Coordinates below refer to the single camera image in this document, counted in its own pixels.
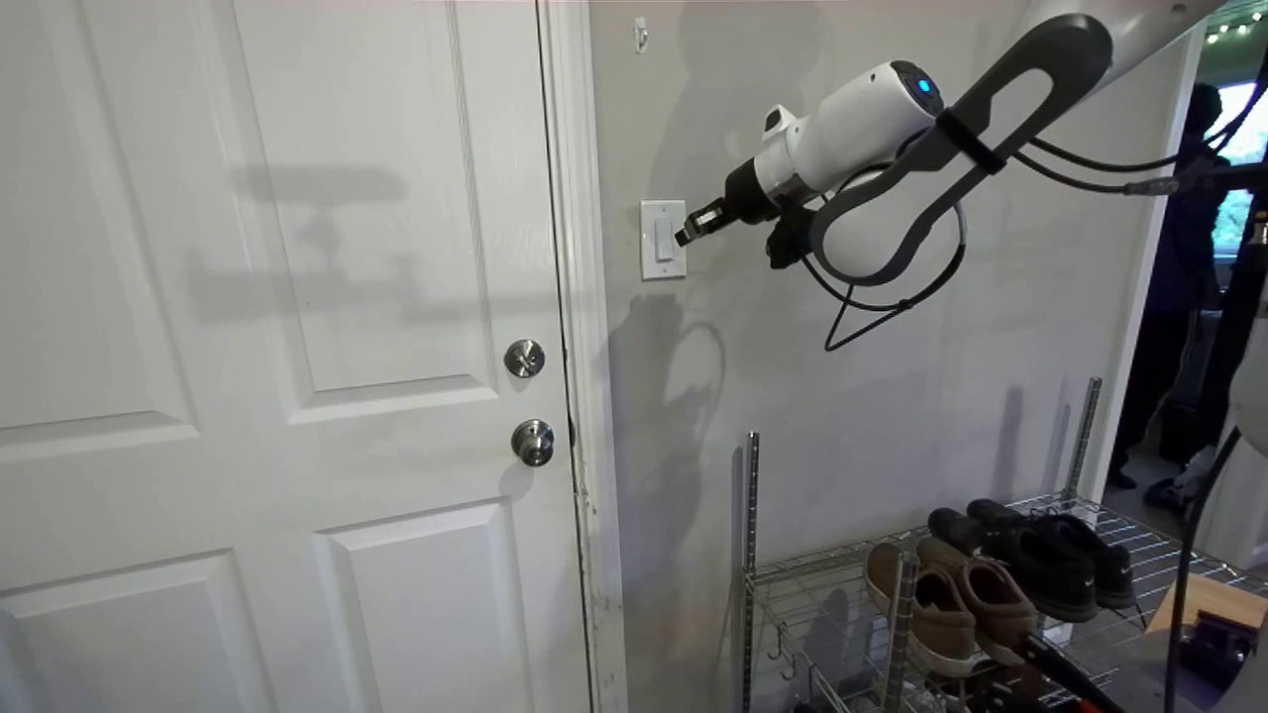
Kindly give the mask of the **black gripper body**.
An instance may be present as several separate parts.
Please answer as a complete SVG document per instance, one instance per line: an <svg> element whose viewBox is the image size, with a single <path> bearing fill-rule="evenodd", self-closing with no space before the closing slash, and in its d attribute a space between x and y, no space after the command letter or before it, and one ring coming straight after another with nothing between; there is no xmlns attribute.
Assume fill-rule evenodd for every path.
<svg viewBox="0 0 1268 713"><path fill-rule="evenodd" d="M727 215L738 222L772 222L780 206L763 190L756 171L740 161L738 171L727 174Z"/></svg>

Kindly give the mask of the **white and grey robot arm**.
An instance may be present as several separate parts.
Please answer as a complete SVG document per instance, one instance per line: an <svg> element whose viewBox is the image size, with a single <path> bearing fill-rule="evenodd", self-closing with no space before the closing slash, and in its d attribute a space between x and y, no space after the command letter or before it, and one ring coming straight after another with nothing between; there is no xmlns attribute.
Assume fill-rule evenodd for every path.
<svg viewBox="0 0 1268 713"><path fill-rule="evenodd" d="M772 222L772 260L813 255L835 281L888 284L983 179L1220 2L1031 0L1015 41L954 101L911 59L888 59L810 115L772 105L763 150L674 243Z"/></svg>

